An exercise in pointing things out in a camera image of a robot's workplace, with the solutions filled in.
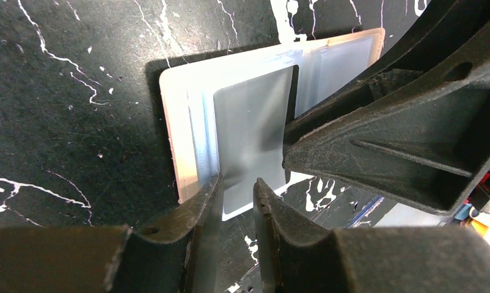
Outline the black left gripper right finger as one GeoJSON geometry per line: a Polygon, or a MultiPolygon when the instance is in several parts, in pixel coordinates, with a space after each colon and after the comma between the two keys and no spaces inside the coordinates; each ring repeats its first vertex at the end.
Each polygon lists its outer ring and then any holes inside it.
{"type": "Polygon", "coordinates": [[[490,245],[458,226],[327,230],[254,184],[264,292],[490,292],[490,245]]]}

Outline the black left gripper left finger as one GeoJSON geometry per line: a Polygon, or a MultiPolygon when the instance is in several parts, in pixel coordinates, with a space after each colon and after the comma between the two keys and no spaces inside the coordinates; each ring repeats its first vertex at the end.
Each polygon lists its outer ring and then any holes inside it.
{"type": "Polygon", "coordinates": [[[139,231],[0,229],[0,292],[213,292],[224,186],[212,177],[139,231]]]}

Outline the beige card holder wallet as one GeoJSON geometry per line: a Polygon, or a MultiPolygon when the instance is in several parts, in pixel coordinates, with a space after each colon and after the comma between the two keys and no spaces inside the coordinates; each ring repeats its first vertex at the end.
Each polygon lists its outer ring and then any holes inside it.
{"type": "Polygon", "coordinates": [[[159,77],[179,203],[218,171],[214,94],[225,87],[297,66],[294,114],[300,116],[373,65],[381,27],[338,37],[285,43],[166,69],[159,77]]]}

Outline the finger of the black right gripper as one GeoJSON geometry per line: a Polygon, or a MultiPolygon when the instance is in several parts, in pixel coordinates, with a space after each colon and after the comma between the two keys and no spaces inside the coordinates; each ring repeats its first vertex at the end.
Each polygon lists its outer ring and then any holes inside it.
{"type": "Polygon", "coordinates": [[[368,85],[376,101],[288,142],[284,168],[453,214],[490,171],[490,20],[426,73],[368,85]]]}
{"type": "Polygon", "coordinates": [[[303,135],[364,107],[376,98],[369,81],[391,70],[426,73],[465,44],[490,20],[490,1],[431,1],[395,45],[352,81],[285,127],[284,139],[303,135]]]}

